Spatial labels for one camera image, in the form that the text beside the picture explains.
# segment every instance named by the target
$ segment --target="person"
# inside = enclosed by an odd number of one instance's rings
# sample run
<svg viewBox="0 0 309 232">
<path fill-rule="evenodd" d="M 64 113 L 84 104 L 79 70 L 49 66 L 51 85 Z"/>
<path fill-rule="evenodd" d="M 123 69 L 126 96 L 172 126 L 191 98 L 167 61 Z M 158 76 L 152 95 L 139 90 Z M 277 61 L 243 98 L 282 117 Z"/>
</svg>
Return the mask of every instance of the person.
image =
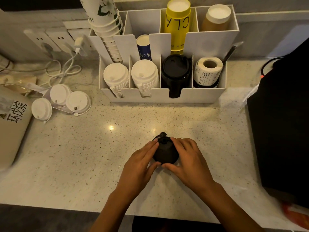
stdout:
<svg viewBox="0 0 309 232">
<path fill-rule="evenodd" d="M 180 158 L 180 166 L 162 164 L 162 167 L 175 174 L 188 188 L 197 194 L 211 209 L 227 232 L 262 232 L 264 231 L 248 214 L 245 213 L 214 181 L 206 160 L 196 142 L 192 139 L 171 138 Z M 133 153 L 124 165 L 115 190 L 90 229 L 90 232 L 114 232 L 122 222 L 126 210 L 149 182 L 159 162 L 148 164 L 156 149 L 158 140 L 148 142 Z"/>
</svg>

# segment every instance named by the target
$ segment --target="power outlet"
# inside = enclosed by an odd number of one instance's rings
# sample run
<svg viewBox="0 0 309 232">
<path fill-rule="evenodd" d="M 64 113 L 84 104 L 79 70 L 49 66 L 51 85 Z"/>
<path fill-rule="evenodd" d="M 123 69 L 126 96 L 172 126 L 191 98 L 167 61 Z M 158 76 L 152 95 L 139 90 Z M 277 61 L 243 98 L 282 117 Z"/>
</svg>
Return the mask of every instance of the power outlet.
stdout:
<svg viewBox="0 0 309 232">
<path fill-rule="evenodd" d="M 61 49 L 45 33 L 44 29 L 25 29 L 23 33 L 41 49 L 42 44 L 46 43 L 52 47 L 53 51 L 61 51 Z"/>
<path fill-rule="evenodd" d="M 63 51 L 68 52 L 68 48 L 70 48 L 70 50 L 74 50 L 75 41 L 70 36 L 66 28 L 49 28 L 45 32 Z"/>
<path fill-rule="evenodd" d="M 74 40 L 76 40 L 78 37 L 85 35 L 87 38 L 89 36 L 90 33 L 90 28 L 78 28 L 78 29 L 68 29 L 69 34 L 72 36 L 72 38 Z M 89 50 L 96 50 L 92 45 L 91 45 L 91 41 L 88 38 L 88 42 L 90 44 L 90 48 Z"/>
</svg>

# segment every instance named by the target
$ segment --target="yellow warning triangle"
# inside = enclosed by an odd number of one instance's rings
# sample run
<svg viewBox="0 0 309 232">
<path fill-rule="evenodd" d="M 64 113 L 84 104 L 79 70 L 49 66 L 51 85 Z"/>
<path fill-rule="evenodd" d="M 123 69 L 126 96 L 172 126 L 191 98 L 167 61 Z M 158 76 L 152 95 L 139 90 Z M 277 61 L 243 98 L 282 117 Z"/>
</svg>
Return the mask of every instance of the yellow warning triangle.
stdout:
<svg viewBox="0 0 309 232">
<path fill-rule="evenodd" d="M 0 117 L 1 117 L 2 119 L 5 119 L 6 115 L 7 115 L 7 114 L 0 114 Z"/>
</svg>

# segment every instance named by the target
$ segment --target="stack of yellow cups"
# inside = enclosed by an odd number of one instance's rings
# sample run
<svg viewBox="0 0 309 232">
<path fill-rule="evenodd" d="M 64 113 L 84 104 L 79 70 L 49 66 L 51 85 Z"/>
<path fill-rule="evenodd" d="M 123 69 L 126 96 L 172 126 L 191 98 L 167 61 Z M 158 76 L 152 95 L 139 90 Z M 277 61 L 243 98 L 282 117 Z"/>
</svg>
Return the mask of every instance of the stack of yellow cups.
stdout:
<svg viewBox="0 0 309 232">
<path fill-rule="evenodd" d="M 164 32 L 172 35 L 171 54 L 182 54 L 186 34 L 190 28 L 190 2 L 170 0 L 166 10 Z"/>
</svg>

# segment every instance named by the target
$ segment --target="forearm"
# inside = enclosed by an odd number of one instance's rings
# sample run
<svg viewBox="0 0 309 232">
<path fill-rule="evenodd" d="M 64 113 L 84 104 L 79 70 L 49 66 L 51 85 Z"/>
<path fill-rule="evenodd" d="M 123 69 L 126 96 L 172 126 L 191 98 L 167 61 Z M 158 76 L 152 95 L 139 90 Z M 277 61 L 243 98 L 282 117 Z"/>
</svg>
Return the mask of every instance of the forearm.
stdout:
<svg viewBox="0 0 309 232">
<path fill-rule="evenodd" d="M 213 190 L 198 195 L 228 232 L 264 232 L 220 184 L 216 183 Z"/>
<path fill-rule="evenodd" d="M 117 232 L 130 204 L 121 192 L 113 191 L 89 232 Z"/>
</svg>

